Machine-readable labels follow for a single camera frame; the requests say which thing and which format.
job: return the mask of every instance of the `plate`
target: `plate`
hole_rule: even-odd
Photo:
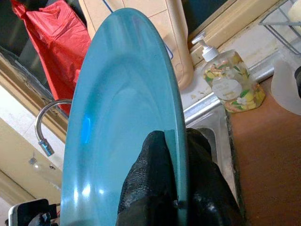
[[[85,57],[68,123],[63,226],[113,226],[123,182],[147,135],[165,132],[179,202],[187,201],[185,125],[164,43],[135,9],[112,13]],[[179,210],[180,225],[187,210]]]

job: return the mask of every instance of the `chrome faucet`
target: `chrome faucet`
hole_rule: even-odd
[[[51,147],[51,145],[48,143],[48,141],[44,138],[42,134],[41,124],[42,124],[42,118],[44,114],[51,108],[57,105],[70,105],[72,103],[72,100],[70,99],[61,99],[61,100],[55,100],[45,107],[42,108],[42,110],[39,112],[36,121],[34,123],[34,130],[37,136],[37,139],[39,141],[39,145],[42,147],[45,154],[49,157],[54,154],[54,151]]]

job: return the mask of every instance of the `sink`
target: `sink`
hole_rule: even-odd
[[[236,201],[234,168],[230,139],[227,126],[227,115],[224,107],[214,94],[210,94],[193,106],[184,110],[187,128],[200,131],[211,146],[211,156],[227,181]]]

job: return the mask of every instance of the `plastic bag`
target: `plastic bag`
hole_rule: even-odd
[[[18,1],[11,2],[38,52],[54,99],[72,99],[91,42],[85,25],[64,0],[38,11],[27,11]],[[69,114],[70,106],[62,109]]]

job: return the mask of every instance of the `brown countertop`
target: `brown countertop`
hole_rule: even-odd
[[[301,116],[279,106],[271,78],[262,105],[230,116],[246,217],[253,226],[301,225]]]

